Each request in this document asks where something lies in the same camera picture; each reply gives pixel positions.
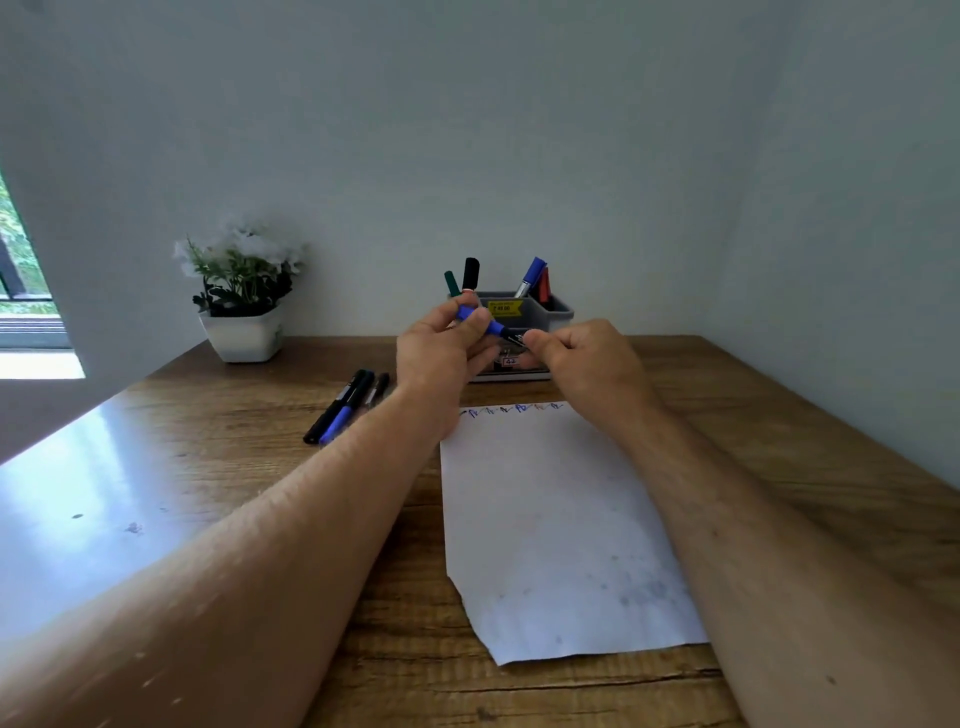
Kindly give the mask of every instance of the white wall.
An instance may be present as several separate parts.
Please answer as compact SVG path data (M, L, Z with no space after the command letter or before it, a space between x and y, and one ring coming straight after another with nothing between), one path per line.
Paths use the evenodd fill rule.
M957 486L959 36L953 0L809 6L707 326Z
M48 431L202 340L170 243L231 213L311 244L294 333L394 333L465 256L510 287L534 254L581 316L694 331L790 5L4 4L0 165L89 381L0 400Z

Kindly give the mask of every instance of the price tag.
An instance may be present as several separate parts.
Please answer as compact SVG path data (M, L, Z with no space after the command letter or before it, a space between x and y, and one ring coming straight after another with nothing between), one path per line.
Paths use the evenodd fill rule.
M523 299L509 299L507 301L487 301L487 308L493 318L509 319L520 315Z

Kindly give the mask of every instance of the white pot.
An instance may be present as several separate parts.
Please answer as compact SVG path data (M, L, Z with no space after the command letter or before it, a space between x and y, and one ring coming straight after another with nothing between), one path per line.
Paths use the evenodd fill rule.
M200 314L206 338L228 362L266 361L283 344L283 306L262 316L231 317Z

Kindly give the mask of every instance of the marker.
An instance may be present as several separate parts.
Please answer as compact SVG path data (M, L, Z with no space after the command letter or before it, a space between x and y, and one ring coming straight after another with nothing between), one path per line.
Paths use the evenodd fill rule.
M516 293L514 293L515 299L522 299L527 293L533 288L534 283L540 278L540 271L543 270L543 266L546 265L546 261L541 260L538 257L534 258L534 261L530 264L530 267L527 268L527 273L523 277L523 280L520 282L520 286L517 288Z
M464 284L460 286L465 291L476 291L477 282L480 280L480 261L475 257L467 258L464 265Z
M347 397L344 406L341 407L337 416L333 419L333 422L330 423L330 427L326 429L324 436L320 438L321 445L329 445L332 443L333 438L339 435L340 431L347 426L350 418L353 417L353 413L360 406L360 402L363 401L364 396L367 394L367 390L370 389L371 384L373 384L373 372L366 371L363 379L360 380L356 389L350 392L350 396Z
M390 373L384 372L382 375L376 378L376 384L370 390L370 393L367 395L367 400L363 405L367 409L373 409L378 404L380 400L383 399L383 393L387 391L387 387L390 386Z
M467 317L475 310L475 308L471 308L468 305L461 305L460 308L457 309L457 318L460 321L465 321ZM487 330L484 333L491 333L494 336L499 336L501 339L506 339L512 344L517 344L523 348L526 348L527 346L523 343L523 336L493 319L491 319L490 325L487 327Z
M366 369L358 369L356 374L353 375L353 379L350 380L350 384L343 388L341 393L337 395L336 399L330 403L330 406L324 411L324 413L317 418L317 422L313 424L310 429L306 431L306 434L303 435L303 442L307 445L316 445L320 442L320 436L323 435L327 428L330 427L330 423L334 421L337 415L340 414L340 410L344 406L344 402L347 401L353 390L359 386L360 382L363 381L364 375L367 373Z
M444 278L446 279L446 287L450 289L450 297L456 298L459 296L460 289L457 288L457 280L453 277L453 271L444 273Z
M537 285L537 301L546 310L552 311L553 304L550 302L552 294L550 293L550 269L544 268L540 274L540 283Z

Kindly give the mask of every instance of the gray pen holder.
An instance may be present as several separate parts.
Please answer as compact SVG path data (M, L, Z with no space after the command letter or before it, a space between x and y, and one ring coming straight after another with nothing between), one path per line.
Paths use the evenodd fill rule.
M515 299L510 291L477 291L480 304L486 306L493 318L509 328L542 328L552 331L565 327L573 319L573 309L556 296L550 297L553 310L548 311L539 301L525 296Z
M556 296L552 296L550 303L552 311L544 308L536 299L525 296L522 299L515 299L512 291L477 291L477 298L480 304L485 306L493 314L493 318L503 324L522 333L528 328L540 328L544 331L552 331L561 328L570 323L573 319L573 309L566 305ZM524 350L509 342L503 343L503 351L493 363L492 369L481 372L475 376L472 381L530 381L537 379L549 379L550 371L546 368L538 369L517 369L517 357Z

